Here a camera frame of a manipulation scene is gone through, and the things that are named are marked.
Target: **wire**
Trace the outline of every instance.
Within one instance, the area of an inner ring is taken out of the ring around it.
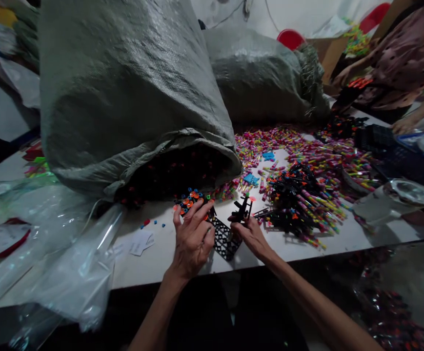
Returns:
[[[93,207],[91,208],[91,212],[90,215],[88,216],[88,219],[86,220],[85,226],[83,227],[83,229],[81,230],[81,233],[85,232],[86,226],[88,225],[88,223],[90,222],[91,216],[93,215],[93,212],[95,211],[96,205],[98,205],[98,202],[100,202],[102,199],[99,199],[97,202],[95,202],[95,204],[93,205]]]
[[[270,17],[270,20],[272,21],[272,23],[274,24],[274,27],[275,27],[275,29],[277,30],[277,32],[281,32],[281,30],[280,29],[278,29],[278,27],[277,27],[277,25],[275,24],[275,21],[274,21],[274,19],[272,18],[272,15],[270,14],[270,10],[269,10],[269,4],[267,3],[267,0],[265,0],[265,6],[267,7],[267,12],[269,13],[269,17]]]
[[[242,0],[240,2],[240,4],[238,5],[237,8],[235,8],[233,10],[233,12],[231,12],[225,19],[221,20],[220,22],[218,22],[217,24],[215,24],[213,27],[210,27],[210,29],[216,28],[218,25],[222,24],[223,22],[225,22],[227,19],[229,19],[231,16],[233,16],[233,14],[238,11],[238,9],[241,7],[241,5],[244,3],[244,0]]]

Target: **red stool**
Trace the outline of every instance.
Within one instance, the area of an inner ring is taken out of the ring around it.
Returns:
[[[284,29],[280,32],[277,37],[277,41],[281,42],[291,51],[298,49],[298,47],[303,44],[303,36],[294,29]]]

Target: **blue plastic piece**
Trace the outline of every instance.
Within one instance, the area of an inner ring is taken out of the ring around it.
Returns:
[[[244,181],[248,182],[249,184],[252,184],[254,186],[258,186],[259,178],[254,177],[252,174],[248,174],[243,178]]]
[[[265,153],[265,154],[262,154],[262,157],[264,157],[264,161],[275,162],[275,155],[274,155],[274,153]]]

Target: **cardboard box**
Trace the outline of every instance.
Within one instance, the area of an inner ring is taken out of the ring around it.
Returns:
[[[323,83],[330,84],[330,76],[348,44],[347,37],[306,39],[318,51],[319,62],[324,69]]]

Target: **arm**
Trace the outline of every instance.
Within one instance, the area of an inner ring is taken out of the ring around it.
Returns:
[[[420,107],[413,111],[411,114],[394,123],[391,128],[395,134],[406,134],[411,132],[423,118],[424,102],[422,102]]]
[[[181,291],[199,273],[215,242],[215,228],[203,218],[213,206],[213,200],[202,206],[196,202],[184,216],[176,206],[173,223],[176,227],[176,249],[173,263],[163,276],[152,306],[148,310],[128,351],[164,350],[169,321]]]
[[[365,330],[304,280],[270,248],[255,218],[247,220],[246,227],[232,223],[231,228],[241,235],[256,257],[283,282],[317,325],[332,350],[383,350]]]
[[[334,78],[333,85],[338,88],[345,86],[358,72],[361,72],[365,68],[369,67],[373,59],[374,51],[370,52],[361,60],[356,61],[341,71],[339,75]]]

